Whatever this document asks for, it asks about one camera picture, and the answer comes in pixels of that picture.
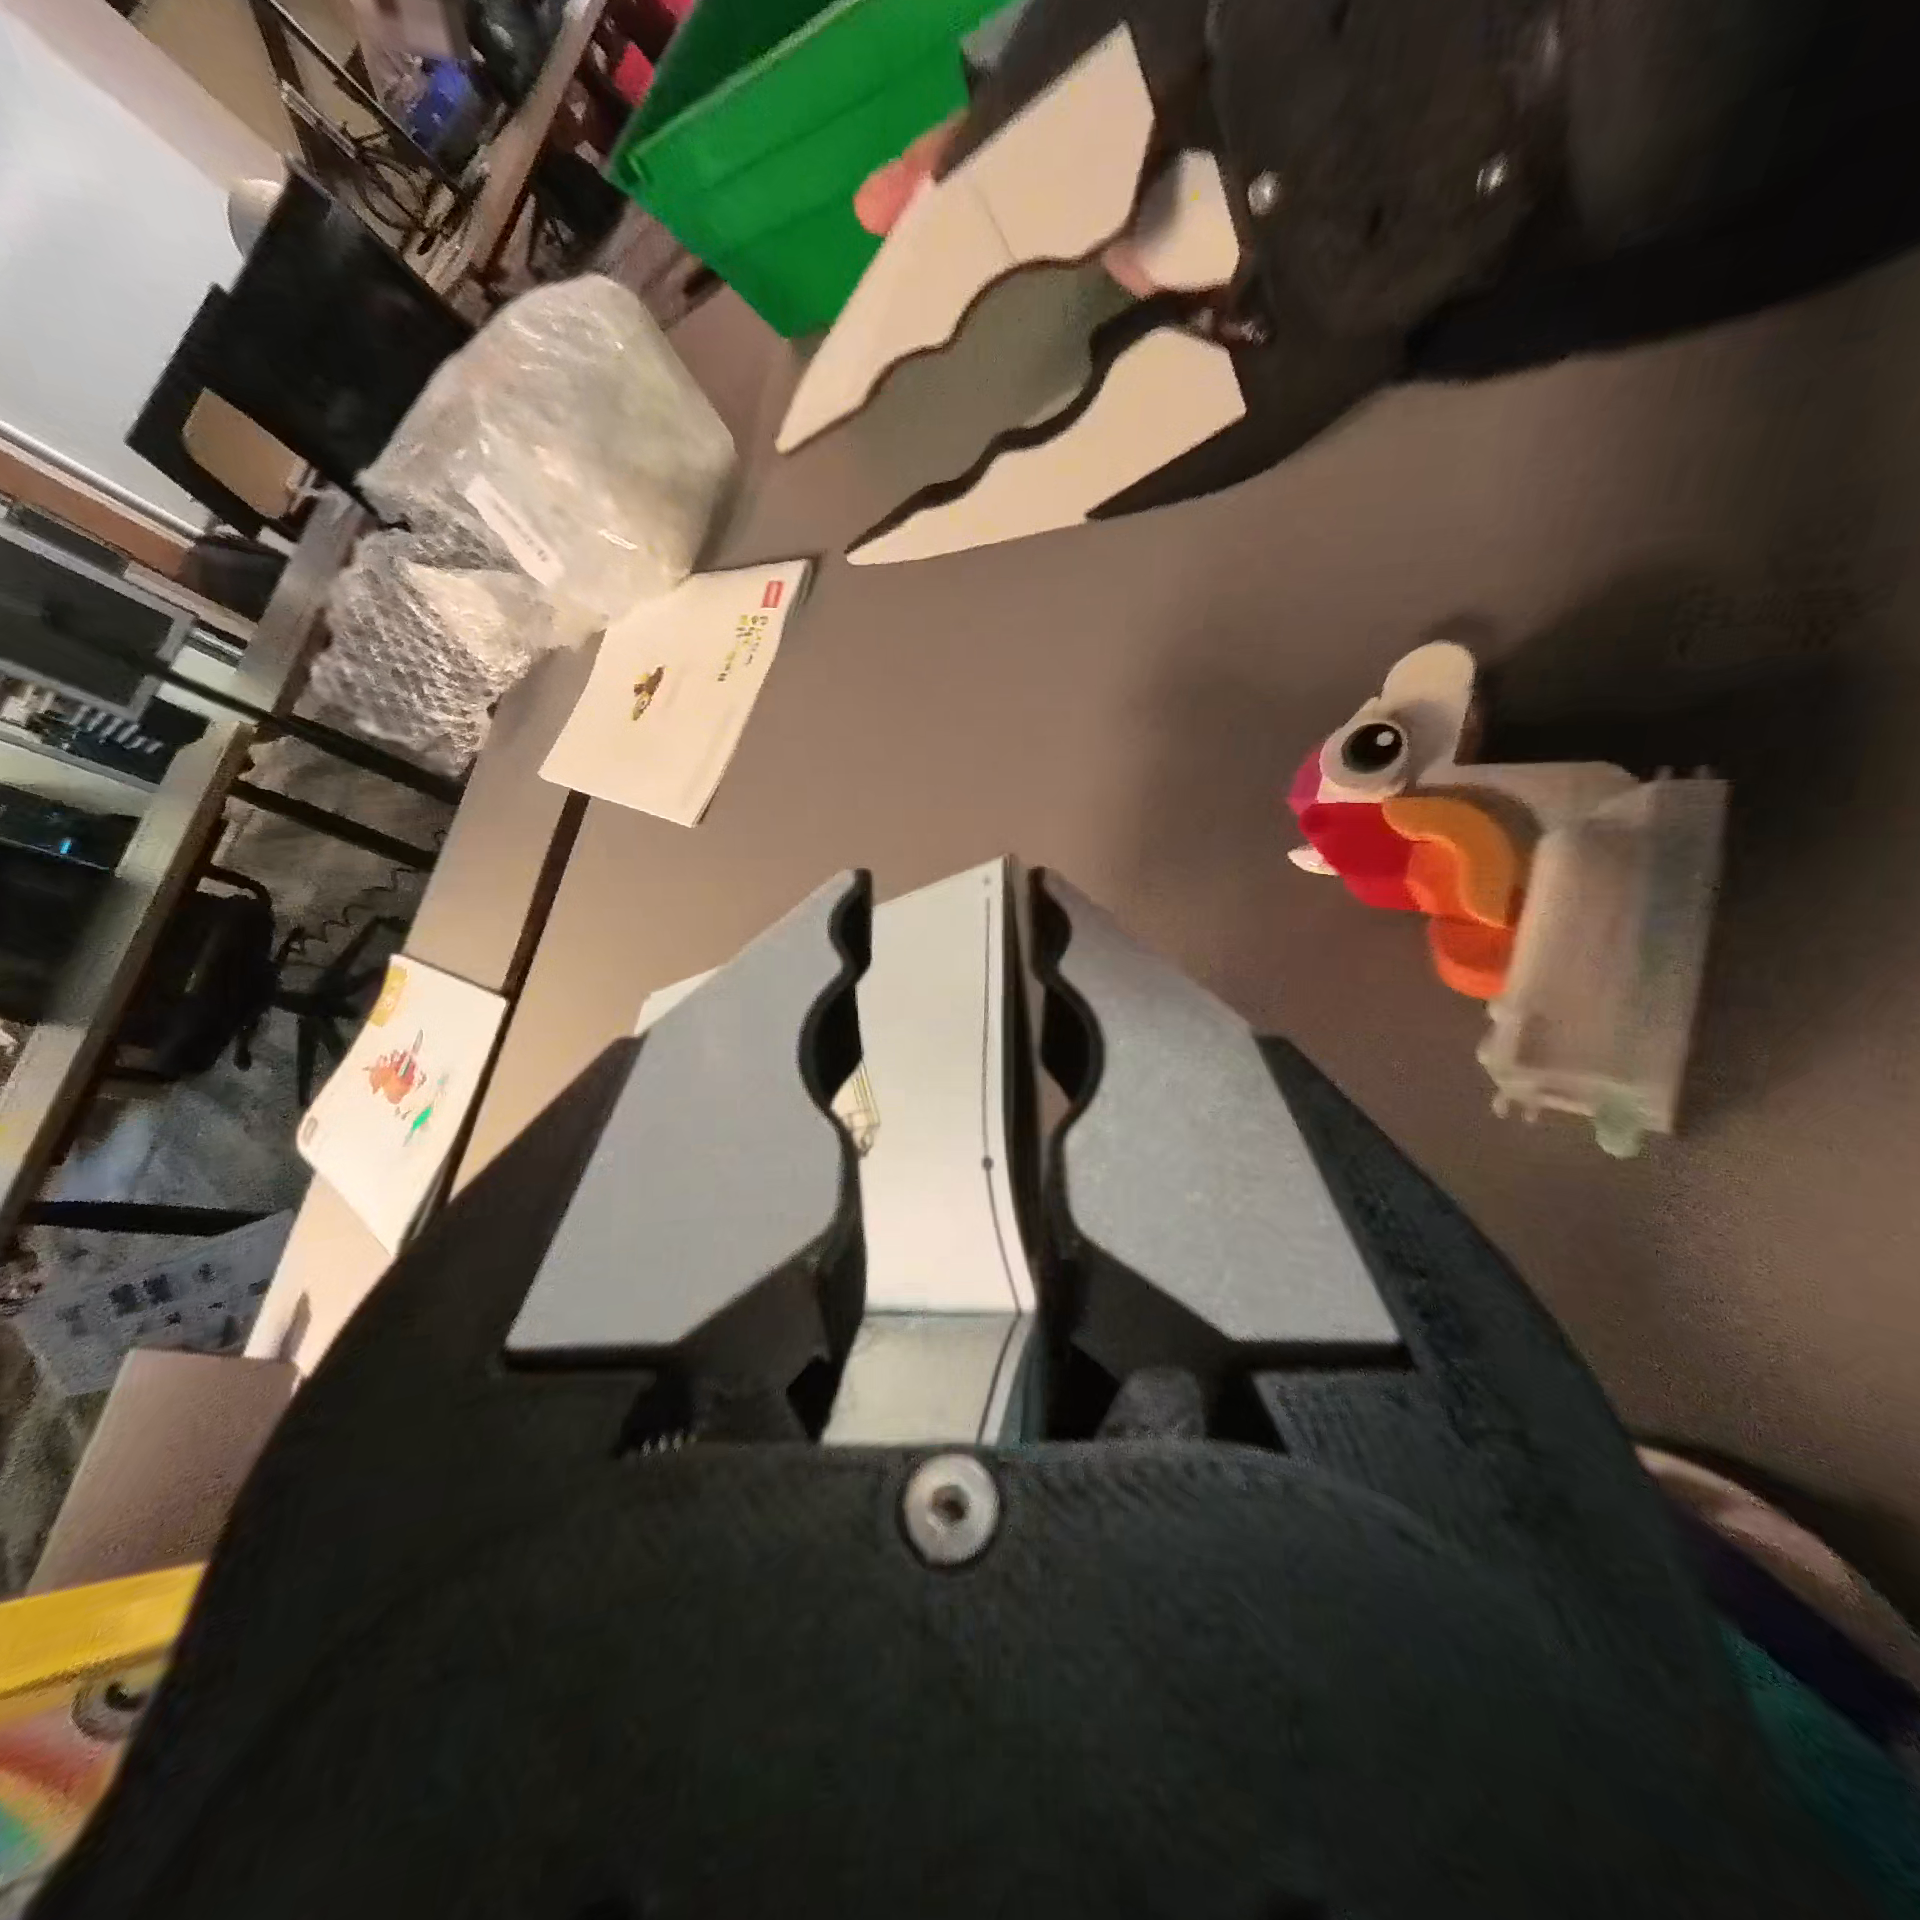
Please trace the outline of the bubble wrap package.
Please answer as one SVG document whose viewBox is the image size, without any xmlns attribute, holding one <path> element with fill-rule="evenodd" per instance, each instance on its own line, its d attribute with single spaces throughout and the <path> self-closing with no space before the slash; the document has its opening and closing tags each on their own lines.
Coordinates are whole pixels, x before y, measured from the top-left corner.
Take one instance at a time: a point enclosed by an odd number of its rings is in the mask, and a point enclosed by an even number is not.
<svg viewBox="0 0 1920 1920">
<path fill-rule="evenodd" d="M 605 619 L 677 589 L 737 471 L 701 384 L 626 285 L 585 274 L 500 307 L 357 476 L 412 531 L 461 531 Z"/>
<path fill-rule="evenodd" d="M 324 634 L 316 714 L 447 777 L 471 771 L 498 703 L 562 644 L 547 587 L 452 521 L 364 532 Z"/>
</svg>

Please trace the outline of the cardboard box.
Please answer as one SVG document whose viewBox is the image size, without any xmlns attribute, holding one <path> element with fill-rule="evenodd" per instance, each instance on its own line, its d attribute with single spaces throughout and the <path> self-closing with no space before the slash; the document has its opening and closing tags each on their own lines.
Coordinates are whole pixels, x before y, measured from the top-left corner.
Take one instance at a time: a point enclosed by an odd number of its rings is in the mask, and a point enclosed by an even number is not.
<svg viewBox="0 0 1920 1920">
<path fill-rule="evenodd" d="M 127 1355 L 28 1596 L 204 1563 L 300 1380 L 288 1361 Z"/>
</svg>

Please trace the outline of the green plastic bin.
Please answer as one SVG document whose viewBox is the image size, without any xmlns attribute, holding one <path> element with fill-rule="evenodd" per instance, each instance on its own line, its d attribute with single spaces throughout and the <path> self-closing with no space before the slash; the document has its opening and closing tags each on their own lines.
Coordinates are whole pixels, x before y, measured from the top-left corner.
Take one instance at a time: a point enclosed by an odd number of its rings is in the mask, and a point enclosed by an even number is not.
<svg viewBox="0 0 1920 1920">
<path fill-rule="evenodd" d="M 858 191 L 970 96 L 1002 3 L 701 3 L 608 164 L 767 324 L 828 330 L 879 249 Z"/>
</svg>

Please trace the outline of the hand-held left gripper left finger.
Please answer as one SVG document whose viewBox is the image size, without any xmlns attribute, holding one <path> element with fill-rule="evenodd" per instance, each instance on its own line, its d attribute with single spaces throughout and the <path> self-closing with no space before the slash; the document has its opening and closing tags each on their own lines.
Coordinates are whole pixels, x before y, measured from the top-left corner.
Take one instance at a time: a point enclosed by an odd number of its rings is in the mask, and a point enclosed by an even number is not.
<svg viewBox="0 0 1920 1920">
<path fill-rule="evenodd" d="M 824 1440 L 867 1307 L 833 1100 L 872 961 L 874 877 L 842 871 L 613 1048 L 508 1365 L 645 1377 L 645 1431 Z"/>
</svg>

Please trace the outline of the person's clothing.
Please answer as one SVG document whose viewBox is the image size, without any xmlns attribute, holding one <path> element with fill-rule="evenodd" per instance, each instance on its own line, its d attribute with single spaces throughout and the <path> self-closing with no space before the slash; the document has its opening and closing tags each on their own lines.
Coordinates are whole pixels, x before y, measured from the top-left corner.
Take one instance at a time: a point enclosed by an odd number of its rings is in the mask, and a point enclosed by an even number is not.
<svg viewBox="0 0 1920 1920">
<path fill-rule="evenodd" d="M 1812 1697 L 1919 1784 L 1919 1637 L 1810 1523 L 1809 1506 L 1719 1460 L 1640 1445 L 1712 1608 L 1741 1653 Z"/>
</svg>

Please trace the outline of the person's right hand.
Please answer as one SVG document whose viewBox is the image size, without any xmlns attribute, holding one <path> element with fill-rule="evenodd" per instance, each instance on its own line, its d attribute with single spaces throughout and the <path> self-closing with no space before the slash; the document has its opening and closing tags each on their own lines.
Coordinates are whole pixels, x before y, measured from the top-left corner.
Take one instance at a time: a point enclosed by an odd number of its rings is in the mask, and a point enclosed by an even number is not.
<svg viewBox="0 0 1920 1920">
<path fill-rule="evenodd" d="M 923 183 L 941 172 L 959 130 L 959 120 L 949 120 L 867 177 L 852 195 L 852 212 L 865 233 L 884 239 L 904 220 Z"/>
</svg>

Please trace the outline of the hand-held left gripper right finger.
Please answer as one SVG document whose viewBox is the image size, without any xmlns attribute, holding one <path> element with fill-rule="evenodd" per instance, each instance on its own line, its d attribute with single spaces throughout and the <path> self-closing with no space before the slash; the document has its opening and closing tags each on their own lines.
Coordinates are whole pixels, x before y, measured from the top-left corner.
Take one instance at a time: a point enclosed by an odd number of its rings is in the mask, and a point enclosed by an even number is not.
<svg viewBox="0 0 1920 1920">
<path fill-rule="evenodd" d="M 1029 881 L 1048 1330 L 1064 1418 L 1252 1435 L 1265 1377 L 1392 1377 L 1408 1348 L 1255 1028 L 1057 871 Z"/>
</svg>

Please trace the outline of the colourful lego box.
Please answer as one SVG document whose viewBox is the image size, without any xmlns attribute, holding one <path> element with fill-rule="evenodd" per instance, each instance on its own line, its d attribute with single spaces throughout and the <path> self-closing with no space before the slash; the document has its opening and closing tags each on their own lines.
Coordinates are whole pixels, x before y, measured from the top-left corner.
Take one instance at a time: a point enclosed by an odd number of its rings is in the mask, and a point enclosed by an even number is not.
<svg viewBox="0 0 1920 1920">
<path fill-rule="evenodd" d="M 4 1603 L 4 1917 L 26 1915 L 104 1803 L 204 1573 L 160 1569 Z"/>
</svg>

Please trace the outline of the black office chair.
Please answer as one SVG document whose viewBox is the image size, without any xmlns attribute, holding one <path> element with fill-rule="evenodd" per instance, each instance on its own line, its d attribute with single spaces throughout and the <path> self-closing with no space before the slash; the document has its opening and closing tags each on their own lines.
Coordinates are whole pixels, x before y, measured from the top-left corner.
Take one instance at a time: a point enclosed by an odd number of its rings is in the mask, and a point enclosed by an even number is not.
<svg viewBox="0 0 1920 1920">
<path fill-rule="evenodd" d="M 231 1053 L 251 1067 L 253 1042 L 272 1015 L 296 1021 L 296 1090 L 307 1103 L 346 1057 L 349 1025 L 361 1025 L 386 975 L 378 937 L 402 940 L 402 922 L 381 915 L 361 927 L 301 987 L 285 970 L 305 949 L 301 928 L 277 936 L 271 891 L 240 871 L 209 866 L 160 936 L 147 975 L 108 1048 L 108 1074 L 135 1087 L 170 1087 L 209 1073 Z"/>
</svg>

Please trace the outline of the lego chicken model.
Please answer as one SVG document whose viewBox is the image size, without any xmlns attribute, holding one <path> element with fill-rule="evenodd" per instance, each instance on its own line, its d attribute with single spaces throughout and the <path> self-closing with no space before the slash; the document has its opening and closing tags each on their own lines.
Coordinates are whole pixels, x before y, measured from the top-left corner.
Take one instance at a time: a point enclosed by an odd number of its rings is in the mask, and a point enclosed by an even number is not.
<svg viewBox="0 0 1920 1920">
<path fill-rule="evenodd" d="M 1424 927 L 1482 1003 L 1496 1113 L 1585 1122 L 1634 1160 L 1676 1132 L 1733 787 L 1610 759 L 1492 759 L 1467 642 L 1413 648 L 1288 784 L 1306 874 Z"/>
</svg>

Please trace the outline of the light blue instruction booklet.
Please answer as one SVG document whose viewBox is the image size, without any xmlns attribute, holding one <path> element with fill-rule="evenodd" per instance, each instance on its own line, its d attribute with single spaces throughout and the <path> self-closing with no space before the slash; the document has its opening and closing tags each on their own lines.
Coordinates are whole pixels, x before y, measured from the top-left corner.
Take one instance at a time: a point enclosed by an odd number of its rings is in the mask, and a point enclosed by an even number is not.
<svg viewBox="0 0 1920 1920">
<path fill-rule="evenodd" d="M 824 1437 L 979 1445 L 1017 1435 L 1036 1282 L 1017 1212 L 1023 1124 L 1016 864 L 997 858 L 883 904 L 858 985 L 861 1065 L 834 1100 L 860 1156 L 867 1311 Z M 577 1266 L 605 1261 L 580 1341 L 668 1348 L 722 1311 L 699 1226 L 733 1167 L 713 1058 L 668 1045 L 618 1100 L 568 1207 Z"/>
</svg>

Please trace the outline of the booklet with orange picture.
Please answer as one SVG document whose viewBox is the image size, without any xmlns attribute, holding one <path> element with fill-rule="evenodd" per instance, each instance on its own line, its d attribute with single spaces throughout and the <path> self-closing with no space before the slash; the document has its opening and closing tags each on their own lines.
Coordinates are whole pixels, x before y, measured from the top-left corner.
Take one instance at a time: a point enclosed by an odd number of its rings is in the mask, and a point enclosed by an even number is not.
<svg viewBox="0 0 1920 1920">
<path fill-rule="evenodd" d="M 441 1187 L 508 1015 L 500 993 L 399 953 L 301 1116 L 301 1162 L 396 1255 Z"/>
</svg>

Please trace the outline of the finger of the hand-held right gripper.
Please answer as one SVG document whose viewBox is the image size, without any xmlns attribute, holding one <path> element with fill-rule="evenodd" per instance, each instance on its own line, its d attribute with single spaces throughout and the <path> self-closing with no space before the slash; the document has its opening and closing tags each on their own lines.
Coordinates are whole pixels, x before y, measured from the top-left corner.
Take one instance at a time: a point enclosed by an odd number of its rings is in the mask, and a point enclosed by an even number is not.
<svg viewBox="0 0 1920 1920">
<path fill-rule="evenodd" d="M 925 489 L 852 543 L 849 563 L 941 561 L 1074 529 L 1243 413 L 1227 347 L 1187 330 L 1151 330 L 1120 347 L 1074 404 L 997 437 L 979 469 Z"/>
<path fill-rule="evenodd" d="M 812 355 L 775 434 L 799 451 L 860 413 L 891 372 L 945 353 L 1011 277 L 1120 248 L 1160 292 L 1226 288 L 1242 263 L 1229 188 L 1199 148 L 1162 151 L 1131 26 L 923 178 Z"/>
</svg>

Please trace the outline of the printed paper sheet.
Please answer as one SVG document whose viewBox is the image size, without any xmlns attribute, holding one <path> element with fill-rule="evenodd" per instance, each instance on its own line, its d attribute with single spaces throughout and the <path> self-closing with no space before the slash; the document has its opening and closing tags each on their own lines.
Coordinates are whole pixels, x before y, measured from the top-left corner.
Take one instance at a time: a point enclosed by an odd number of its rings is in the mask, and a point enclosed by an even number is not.
<svg viewBox="0 0 1920 1920">
<path fill-rule="evenodd" d="M 43 1282 L 15 1317 L 53 1369 L 113 1377 L 129 1354 L 240 1354 L 296 1228 L 290 1210 L 147 1260 Z"/>
</svg>

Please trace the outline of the computer monitor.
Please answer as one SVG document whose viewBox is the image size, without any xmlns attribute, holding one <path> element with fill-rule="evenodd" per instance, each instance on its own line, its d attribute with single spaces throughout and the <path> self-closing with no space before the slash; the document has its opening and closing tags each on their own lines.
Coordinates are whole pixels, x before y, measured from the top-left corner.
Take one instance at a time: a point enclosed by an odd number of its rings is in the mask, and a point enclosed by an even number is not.
<svg viewBox="0 0 1920 1920">
<path fill-rule="evenodd" d="M 195 617 L 104 564 L 76 538 L 3 516 L 3 674 L 114 721 L 138 723 L 160 693 Z"/>
</svg>

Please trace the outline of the white instruction booklet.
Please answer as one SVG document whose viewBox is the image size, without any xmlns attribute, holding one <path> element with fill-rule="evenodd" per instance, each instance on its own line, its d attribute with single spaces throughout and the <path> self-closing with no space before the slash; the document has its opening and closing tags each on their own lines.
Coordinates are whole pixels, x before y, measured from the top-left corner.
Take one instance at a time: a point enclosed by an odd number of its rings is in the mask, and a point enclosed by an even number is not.
<svg viewBox="0 0 1920 1920">
<path fill-rule="evenodd" d="M 713 802 L 800 609 L 812 561 L 687 576 L 613 621 L 539 777 L 695 828 Z"/>
</svg>

